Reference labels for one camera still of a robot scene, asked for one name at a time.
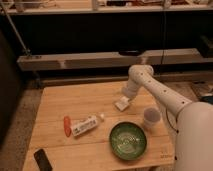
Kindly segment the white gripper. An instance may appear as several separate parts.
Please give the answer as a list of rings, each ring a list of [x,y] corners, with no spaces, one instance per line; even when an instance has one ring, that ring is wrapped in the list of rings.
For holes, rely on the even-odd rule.
[[[132,100],[137,96],[137,93],[129,90],[127,87],[123,87],[121,90],[122,94],[128,99]]]

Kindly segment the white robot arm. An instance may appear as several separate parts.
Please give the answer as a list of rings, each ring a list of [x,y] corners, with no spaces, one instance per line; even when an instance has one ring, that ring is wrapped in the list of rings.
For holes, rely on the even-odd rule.
[[[213,171],[213,105],[194,102],[157,81],[151,65],[132,65],[122,93],[134,99],[144,87],[175,117],[174,171]]]

